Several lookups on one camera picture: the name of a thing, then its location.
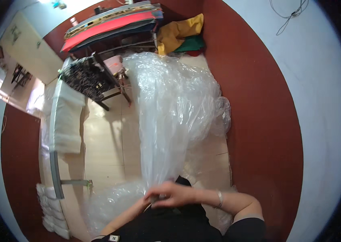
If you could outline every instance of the yellow fabric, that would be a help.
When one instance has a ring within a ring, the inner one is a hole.
[[[178,22],[170,22],[160,28],[157,35],[158,54],[166,55],[184,42],[184,37],[198,35],[204,24],[204,15]]]

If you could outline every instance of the silver bracelet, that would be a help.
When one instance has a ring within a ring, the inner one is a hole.
[[[223,205],[223,195],[221,194],[221,191],[217,191],[217,192],[218,192],[218,196],[220,200],[220,204],[219,206],[217,206],[217,208],[221,208],[221,206]]]

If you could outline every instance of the patterned cloth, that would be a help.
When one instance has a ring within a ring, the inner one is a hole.
[[[104,79],[100,68],[85,57],[73,61],[61,71],[61,79],[74,90],[93,101],[102,100],[103,92],[110,89],[110,82]]]

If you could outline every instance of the black shirt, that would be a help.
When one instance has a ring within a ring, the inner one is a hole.
[[[224,236],[212,227],[201,205],[187,205],[175,209],[147,209],[134,220],[110,235],[100,236],[92,242],[170,242],[214,241],[256,242],[262,241],[264,221],[245,218],[231,225]]]

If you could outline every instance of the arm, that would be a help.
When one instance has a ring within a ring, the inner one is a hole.
[[[201,203],[217,207],[220,198],[217,191],[194,189],[192,187],[177,185],[173,182],[154,187],[145,195],[148,200],[150,196],[165,195],[167,199],[155,202],[152,207],[178,207],[191,203]],[[223,203],[220,209],[235,216],[234,221],[246,216],[259,217],[263,219],[262,207],[253,196],[244,193],[222,193]]]
[[[123,225],[133,220],[136,216],[141,214],[148,206],[150,202],[141,198],[128,210],[121,213],[118,217],[112,220],[105,228],[100,232],[101,235],[109,235],[115,230],[119,229]]]

